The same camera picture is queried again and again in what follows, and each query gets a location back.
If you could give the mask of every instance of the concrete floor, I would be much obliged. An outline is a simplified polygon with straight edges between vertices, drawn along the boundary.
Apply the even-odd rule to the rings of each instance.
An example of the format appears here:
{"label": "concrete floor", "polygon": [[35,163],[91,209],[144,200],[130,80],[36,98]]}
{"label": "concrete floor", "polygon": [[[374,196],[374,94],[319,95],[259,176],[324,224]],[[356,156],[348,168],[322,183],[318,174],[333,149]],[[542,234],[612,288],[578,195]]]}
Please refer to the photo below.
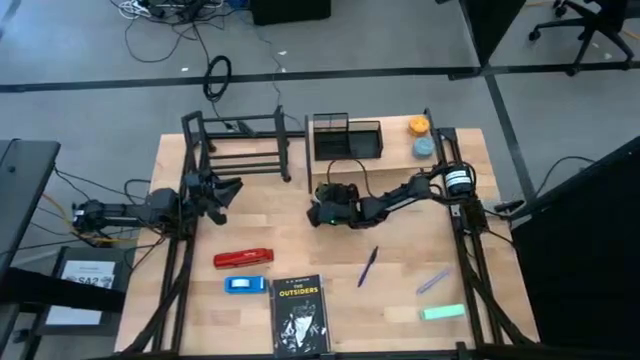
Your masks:
{"label": "concrete floor", "polygon": [[[8,0],[0,0],[0,13]],[[334,1],[325,21],[276,25],[260,29],[274,43],[288,72],[473,66],[477,60],[459,4],[433,1]],[[249,14],[240,14],[243,19]],[[525,8],[491,59],[494,65],[567,63],[579,42],[574,29],[550,29],[536,44],[527,33],[536,23],[553,19],[548,6]],[[158,64],[131,59],[123,32],[130,21],[104,1],[23,0],[0,40],[0,83],[43,83],[200,76],[204,54],[198,42],[182,41],[175,54]],[[273,71],[268,47],[235,15],[225,31],[202,30],[209,52],[233,61],[235,74]],[[640,31],[640,22],[626,28]],[[168,52],[175,34],[167,27],[137,21],[130,32],[134,51],[145,58]],[[625,38],[638,53],[640,42]],[[606,39],[595,38],[586,61],[622,59]],[[634,94],[640,71],[500,75],[502,91],[525,164],[537,188],[558,158],[581,155],[597,159],[640,133],[640,105]],[[285,111],[298,118],[316,112],[349,112],[351,116],[414,114],[431,108],[438,126],[479,127],[505,200],[522,197],[515,169],[484,79],[450,82],[445,76],[288,81],[280,83]],[[272,112],[276,94],[269,83],[232,84],[218,104],[228,116]],[[129,178],[149,178],[160,134],[180,132],[182,115],[202,109],[212,115],[199,86],[34,92],[0,96],[2,138],[57,140],[62,144],[58,167],[120,188]],[[297,124],[288,121],[295,129]],[[551,176],[546,189],[579,171],[568,162]],[[93,196],[118,195],[79,183]],[[63,205],[82,197],[52,177],[46,192]],[[58,219],[36,212],[34,221],[63,231]],[[23,245],[60,240],[30,228]],[[24,251],[25,262],[55,249]],[[47,260],[26,267],[45,269]],[[28,319],[22,317],[21,324]],[[62,345],[53,350],[53,344]],[[39,359],[83,359],[110,353],[113,338],[46,337]],[[17,358],[11,346],[3,359]]]}

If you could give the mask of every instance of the white paper sign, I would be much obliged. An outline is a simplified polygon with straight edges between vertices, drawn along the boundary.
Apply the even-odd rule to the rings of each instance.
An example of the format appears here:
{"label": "white paper sign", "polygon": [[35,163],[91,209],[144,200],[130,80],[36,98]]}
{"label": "white paper sign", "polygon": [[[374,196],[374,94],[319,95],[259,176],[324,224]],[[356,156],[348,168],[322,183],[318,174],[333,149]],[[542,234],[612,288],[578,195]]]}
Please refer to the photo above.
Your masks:
{"label": "white paper sign", "polygon": [[[67,261],[61,279],[111,289],[113,285],[112,261]],[[47,325],[98,325],[102,311],[52,306]]]}

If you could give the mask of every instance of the office chair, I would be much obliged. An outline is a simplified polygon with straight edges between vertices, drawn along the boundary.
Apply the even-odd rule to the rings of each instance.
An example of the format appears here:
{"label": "office chair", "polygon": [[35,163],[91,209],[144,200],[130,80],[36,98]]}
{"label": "office chair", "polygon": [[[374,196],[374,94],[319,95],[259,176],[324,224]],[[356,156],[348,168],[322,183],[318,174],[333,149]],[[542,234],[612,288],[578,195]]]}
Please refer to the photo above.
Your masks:
{"label": "office chair", "polygon": [[554,2],[555,13],[557,17],[562,17],[567,9],[570,7],[575,10],[581,18],[551,21],[544,24],[538,24],[533,31],[529,33],[529,40],[536,41],[540,38],[540,29],[552,28],[552,27],[565,27],[565,26],[581,26],[584,27],[584,31],[578,37],[578,40],[582,40],[582,47],[578,52],[576,60],[573,62],[573,66],[569,68],[566,73],[569,76],[574,76],[580,71],[580,62],[584,57],[584,53],[587,51],[587,47],[591,44],[591,38],[596,31],[601,32],[609,40],[613,41],[624,53],[627,55],[627,60],[624,63],[624,70],[631,68],[631,60],[634,57],[633,51],[620,37],[619,32],[622,30],[622,25],[625,19],[640,17],[640,0],[595,0],[601,7],[598,13],[580,6],[570,0],[556,0]]}

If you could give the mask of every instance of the wooden tabletop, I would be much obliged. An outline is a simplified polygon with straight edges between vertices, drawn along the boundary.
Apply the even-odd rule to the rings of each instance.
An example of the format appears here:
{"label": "wooden tabletop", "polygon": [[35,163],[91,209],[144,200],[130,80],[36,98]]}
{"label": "wooden tabletop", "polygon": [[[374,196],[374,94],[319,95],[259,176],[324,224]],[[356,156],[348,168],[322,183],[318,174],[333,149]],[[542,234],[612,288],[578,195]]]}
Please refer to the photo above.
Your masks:
{"label": "wooden tabletop", "polygon": [[[406,124],[407,119],[393,121]],[[479,196],[498,199],[482,131],[458,129],[457,134],[463,159],[478,172]],[[217,155],[276,149],[271,139],[218,140],[215,145]],[[383,156],[394,153],[389,146],[385,140]],[[184,151],[181,134],[162,136],[151,189],[177,189]],[[275,174],[243,176],[244,187],[228,210],[229,222],[216,226],[206,217],[200,219],[181,354],[272,353],[268,296],[224,292],[224,279],[238,275],[264,275],[268,279],[322,275],[331,350],[335,352],[442,350],[455,348],[457,341],[473,347],[466,316],[423,321],[418,315],[426,307],[465,303],[447,209],[422,201],[367,230],[313,228],[305,214],[309,208],[305,161],[304,139],[290,139],[290,183]],[[393,189],[412,173],[415,169],[370,171],[371,190],[380,194]],[[323,180],[323,175],[313,177],[314,183]],[[337,173],[332,181],[354,182],[364,189],[359,172]],[[509,236],[505,223],[489,220],[493,231]],[[139,245],[156,240],[157,235],[143,230]],[[490,234],[483,234],[482,242],[496,300],[525,335],[537,339],[514,250]],[[364,285],[357,288],[375,246],[379,246],[377,261]],[[212,265],[215,254],[257,247],[272,248],[275,261],[229,270],[216,270]],[[145,250],[140,249],[136,258]],[[116,350],[131,343],[155,310],[166,252],[166,246],[155,249],[133,274]],[[416,295],[420,285],[447,267],[453,269],[447,278],[425,294]],[[167,316],[165,344],[169,344],[174,310]],[[483,325],[489,338],[486,319]]]}

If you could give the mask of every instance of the book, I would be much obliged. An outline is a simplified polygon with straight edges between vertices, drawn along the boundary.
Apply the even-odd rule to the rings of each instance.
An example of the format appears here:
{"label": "book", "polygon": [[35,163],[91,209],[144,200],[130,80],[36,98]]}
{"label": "book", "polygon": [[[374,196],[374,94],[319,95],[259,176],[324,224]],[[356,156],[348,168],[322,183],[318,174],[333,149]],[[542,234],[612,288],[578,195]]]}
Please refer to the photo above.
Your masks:
{"label": "book", "polygon": [[273,280],[271,309],[276,357],[329,352],[320,275]]}

